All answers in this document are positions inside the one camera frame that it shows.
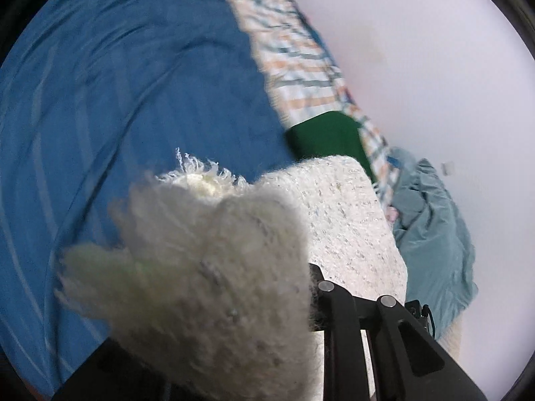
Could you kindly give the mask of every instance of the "black cable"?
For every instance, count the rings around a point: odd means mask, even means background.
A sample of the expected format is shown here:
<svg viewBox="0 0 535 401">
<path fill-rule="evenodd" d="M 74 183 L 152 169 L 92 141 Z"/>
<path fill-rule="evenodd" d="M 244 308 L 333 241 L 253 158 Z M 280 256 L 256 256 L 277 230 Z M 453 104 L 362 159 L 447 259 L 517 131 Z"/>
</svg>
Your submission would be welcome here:
<svg viewBox="0 0 535 401">
<path fill-rule="evenodd" d="M 422 316 L 429 317 L 431 320 L 431 327 L 433 328 L 433 339 L 435 335 L 435 326 L 434 326 L 434 320 L 433 320 L 433 314 L 431 313 L 431 308 L 429 308 L 428 305 L 423 305 L 422 307 Z"/>
</svg>

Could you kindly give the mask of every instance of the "blue cloth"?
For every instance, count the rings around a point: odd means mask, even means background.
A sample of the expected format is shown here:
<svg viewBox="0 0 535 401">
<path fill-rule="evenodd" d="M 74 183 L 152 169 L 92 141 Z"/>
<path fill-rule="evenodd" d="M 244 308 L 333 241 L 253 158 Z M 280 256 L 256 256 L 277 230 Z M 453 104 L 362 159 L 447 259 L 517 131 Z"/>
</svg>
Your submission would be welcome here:
<svg viewBox="0 0 535 401">
<path fill-rule="evenodd" d="M 226 0 L 49 0 L 0 69 L 0 343 L 44 395 L 106 326 L 54 296 L 65 246 L 175 149 L 255 180 L 291 153 Z"/>
<path fill-rule="evenodd" d="M 392 206 L 400 213 L 394 237 L 407 265 L 406 300 L 429 305 L 438 339 L 477 294 L 474 247 L 459 209 L 431 164 L 425 159 L 417 162 L 400 148 L 392 149 L 391 157 L 401 166 Z"/>
</svg>

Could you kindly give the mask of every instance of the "metal screw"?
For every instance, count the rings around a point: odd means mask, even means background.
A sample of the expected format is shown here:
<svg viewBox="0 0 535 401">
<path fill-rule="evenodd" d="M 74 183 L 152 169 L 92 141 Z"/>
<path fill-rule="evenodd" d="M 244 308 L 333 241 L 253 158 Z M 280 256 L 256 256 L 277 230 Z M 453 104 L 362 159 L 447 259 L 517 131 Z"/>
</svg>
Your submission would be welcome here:
<svg viewBox="0 0 535 401">
<path fill-rule="evenodd" d="M 394 307 L 396 305 L 397 301 L 392 296 L 382 296 L 381 297 L 381 304 L 386 307 Z"/>
<path fill-rule="evenodd" d="M 334 289 L 334 283 L 329 282 L 328 280 L 322 280 L 318 283 L 318 288 L 324 292 L 331 292 Z"/>
</svg>

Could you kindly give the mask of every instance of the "teal fabric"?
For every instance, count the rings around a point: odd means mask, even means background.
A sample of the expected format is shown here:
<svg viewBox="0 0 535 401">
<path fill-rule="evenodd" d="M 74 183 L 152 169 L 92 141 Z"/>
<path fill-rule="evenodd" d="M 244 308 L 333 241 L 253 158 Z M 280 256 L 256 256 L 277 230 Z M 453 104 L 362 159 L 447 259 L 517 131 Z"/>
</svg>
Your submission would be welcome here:
<svg viewBox="0 0 535 401">
<path fill-rule="evenodd" d="M 428 304 L 437 339 L 477 294 L 470 233 L 450 193 L 429 161 L 394 148 L 401 175 L 392 199 L 400 216 L 396 245 L 407 265 L 406 300 Z"/>
</svg>

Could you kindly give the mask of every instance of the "white knit fabric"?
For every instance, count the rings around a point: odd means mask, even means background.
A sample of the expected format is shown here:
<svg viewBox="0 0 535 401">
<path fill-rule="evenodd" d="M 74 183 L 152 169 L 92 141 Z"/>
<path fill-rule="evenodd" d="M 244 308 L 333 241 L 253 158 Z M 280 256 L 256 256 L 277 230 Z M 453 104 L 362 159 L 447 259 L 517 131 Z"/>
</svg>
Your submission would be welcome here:
<svg viewBox="0 0 535 401">
<path fill-rule="evenodd" d="M 362 166 L 347 156 L 312 159 L 263 176 L 256 185 L 278 187 L 307 227 L 309 260 L 323 276 L 354 296 L 390 294 L 405 303 L 407 268 Z M 363 332 L 370 395 L 375 391 Z M 323 333 L 317 343 L 314 401 L 323 399 Z"/>
</svg>

